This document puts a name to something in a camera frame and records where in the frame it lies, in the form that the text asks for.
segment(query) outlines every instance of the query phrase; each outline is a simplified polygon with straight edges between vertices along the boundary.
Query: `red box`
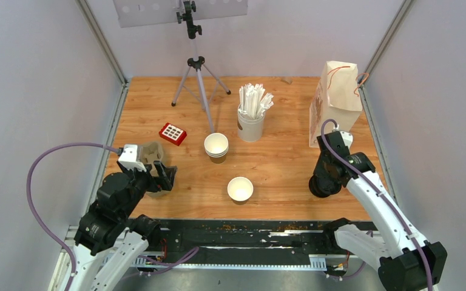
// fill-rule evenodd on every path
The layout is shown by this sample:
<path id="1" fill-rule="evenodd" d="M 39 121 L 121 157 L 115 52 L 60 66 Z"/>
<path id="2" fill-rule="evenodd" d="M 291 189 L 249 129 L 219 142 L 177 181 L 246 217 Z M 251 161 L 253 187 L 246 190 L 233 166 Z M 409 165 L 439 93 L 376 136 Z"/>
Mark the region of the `red box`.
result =
<path id="1" fill-rule="evenodd" d="M 176 146 L 179 146 L 186 137 L 186 132 L 183 129 L 168 122 L 165 123 L 165 126 L 160 130 L 160 132 L 158 132 L 158 134 L 160 134 L 161 138 L 170 141 Z"/>

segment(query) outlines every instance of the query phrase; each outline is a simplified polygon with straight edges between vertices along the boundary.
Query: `brown paper bag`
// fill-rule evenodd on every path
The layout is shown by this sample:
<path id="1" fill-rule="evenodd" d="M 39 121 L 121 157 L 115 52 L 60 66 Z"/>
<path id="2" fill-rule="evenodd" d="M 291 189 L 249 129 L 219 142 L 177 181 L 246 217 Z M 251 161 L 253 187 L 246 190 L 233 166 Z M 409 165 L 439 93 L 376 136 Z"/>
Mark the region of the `brown paper bag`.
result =
<path id="1" fill-rule="evenodd" d="M 319 147 L 317 137 L 320 136 L 320 128 L 327 119 L 335 119 L 341 130 L 351 130 L 363 110 L 357 92 L 358 76 L 356 64 L 326 62 L 310 105 L 310 147 Z M 332 129 L 333 123 L 330 122 L 325 132 L 329 133 Z"/>

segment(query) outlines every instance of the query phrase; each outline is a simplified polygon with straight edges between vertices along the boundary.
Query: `white paper cup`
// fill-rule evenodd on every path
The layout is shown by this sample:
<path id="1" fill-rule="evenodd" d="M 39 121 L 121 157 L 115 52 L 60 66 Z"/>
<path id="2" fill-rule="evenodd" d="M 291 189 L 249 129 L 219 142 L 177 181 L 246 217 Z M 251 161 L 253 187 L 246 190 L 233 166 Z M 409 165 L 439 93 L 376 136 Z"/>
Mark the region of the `white paper cup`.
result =
<path id="1" fill-rule="evenodd" d="M 228 183 L 228 195 L 235 201 L 246 201 L 251 197 L 253 190 L 250 180 L 244 177 L 233 178 Z"/>
<path id="2" fill-rule="evenodd" d="M 204 140 L 204 150 L 212 162 L 220 164 L 226 160 L 229 150 L 228 138 L 222 133 L 212 133 Z"/>

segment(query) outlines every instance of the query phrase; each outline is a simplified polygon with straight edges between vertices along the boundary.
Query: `tripod stand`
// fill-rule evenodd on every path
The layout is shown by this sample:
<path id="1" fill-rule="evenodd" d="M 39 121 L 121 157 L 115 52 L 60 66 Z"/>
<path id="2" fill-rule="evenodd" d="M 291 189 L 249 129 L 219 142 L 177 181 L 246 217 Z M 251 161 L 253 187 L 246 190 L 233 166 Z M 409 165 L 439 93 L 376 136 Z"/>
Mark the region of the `tripod stand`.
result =
<path id="1" fill-rule="evenodd" d="M 195 96 L 190 90 L 188 90 L 188 92 L 190 92 L 190 94 L 192 94 L 201 103 L 201 108 L 204 111 L 206 111 L 206 116 L 208 117 L 208 123 L 210 125 L 210 131 L 211 131 L 211 133 L 214 133 L 215 132 L 214 131 L 214 124 L 212 122 L 212 116 L 210 115 L 209 102 L 214 97 L 214 94 L 215 94 L 215 91 L 217 89 L 218 84 L 220 84 L 224 88 L 224 90 L 226 91 L 226 93 L 228 95 L 231 94 L 231 91 L 220 80 L 220 78 L 217 75 L 215 75 L 212 71 L 210 71 L 210 69 L 204 64 L 204 57 L 199 56 L 199 54 L 197 53 L 197 44 L 195 42 L 195 37 L 196 37 L 195 34 L 198 33 L 199 35 L 202 35 L 203 31 L 202 31 L 200 25 L 194 25 L 194 20 L 192 19 L 192 11 L 195 12 L 195 2 L 194 1 L 192 1 L 192 2 L 183 1 L 183 5 L 184 5 L 185 13 L 180 15 L 180 13 L 177 12 L 176 14 L 178 16 L 178 23 L 181 24 L 182 21 L 186 21 L 188 38 L 190 39 L 191 44 L 192 44 L 192 49 L 194 50 L 194 57 L 189 58 L 187 60 L 188 68 L 185 71 L 185 73 L 183 75 L 183 78 L 181 79 L 180 86 L 178 87 L 178 90 L 176 92 L 176 95 L 174 96 L 174 99 L 172 100 L 171 105 L 176 106 L 176 102 L 178 101 L 178 97 L 180 96 L 181 90 L 183 88 L 188 90 L 188 88 L 186 88 L 184 86 L 184 83 L 185 83 L 186 78 L 188 77 L 188 73 L 190 72 L 190 68 L 191 67 L 194 68 L 196 73 L 197 73 L 197 84 L 198 84 L 198 87 L 199 87 L 200 98 Z M 201 74 L 201 67 L 204 67 L 210 73 L 210 75 L 212 75 L 215 78 L 215 80 L 217 80 L 217 82 L 215 83 L 214 92 L 212 93 L 212 95 L 210 97 L 210 100 L 207 99 L 206 91 L 204 90 L 204 82 L 203 82 L 203 75 Z"/>

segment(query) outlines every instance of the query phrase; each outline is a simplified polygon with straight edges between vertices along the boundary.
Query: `wooden table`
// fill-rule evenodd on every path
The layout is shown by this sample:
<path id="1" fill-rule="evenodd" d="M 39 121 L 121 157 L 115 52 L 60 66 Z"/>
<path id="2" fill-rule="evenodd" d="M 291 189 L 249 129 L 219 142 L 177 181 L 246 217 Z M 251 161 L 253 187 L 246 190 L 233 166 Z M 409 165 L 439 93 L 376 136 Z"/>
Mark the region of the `wooden table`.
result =
<path id="1" fill-rule="evenodd" d="M 308 147 L 308 109 L 319 78 L 293 78 L 288 85 L 280 78 L 227 77 L 227 95 L 220 87 L 210 103 L 216 132 L 229 140 L 226 161 L 213 164 L 204 152 L 209 134 L 206 114 L 200 103 L 185 90 L 176 107 L 171 101 L 181 78 L 134 78 L 130 84 L 113 145 L 160 141 L 168 154 L 167 165 L 178 166 L 175 187 L 158 198 L 145 196 L 133 211 L 136 217 L 184 219 L 282 219 L 282 220 L 369 220 L 360 203 L 347 190 L 320 199 L 308 190 L 319 149 Z M 265 118 L 262 138 L 253 143 L 237 136 L 238 89 L 246 83 L 263 83 L 274 94 L 274 106 Z M 207 96 L 215 80 L 205 78 Z M 197 93 L 195 78 L 186 86 Z M 170 122 L 188 133 L 177 147 L 161 139 L 158 131 Z M 381 172 L 372 136 L 364 114 L 351 130 L 352 152 L 364 152 Z M 117 156 L 111 155 L 106 174 L 119 172 Z M 236 176 L 249 178 L 254 194 L 237 205 L 227 194 L 228 182 Z"/>

